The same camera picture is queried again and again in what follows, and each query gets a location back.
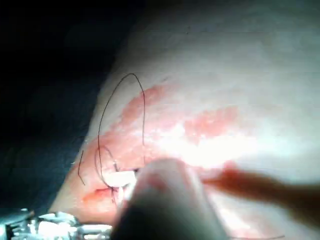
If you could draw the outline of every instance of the skin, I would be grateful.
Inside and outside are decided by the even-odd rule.
[[[117,207],[96,165],[105,176],[115,162],[124,171],[170,157],[196,169],[231,236],[319,239],[319,16],[298,0],[148,8],[50,211],[112,224]],[[128,73],[144,89],[144,145],[131,74],[102,119],[100,165],[101,116]]]

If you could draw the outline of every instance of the gloved finger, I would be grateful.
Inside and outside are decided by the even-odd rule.
[[[110,238],[229,239],[196,173],[173,159],[152,162],[141,170]]]

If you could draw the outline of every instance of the dark background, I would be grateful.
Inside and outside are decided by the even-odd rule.
[[[0,10],[0,208],[43,214],[144,4]]]

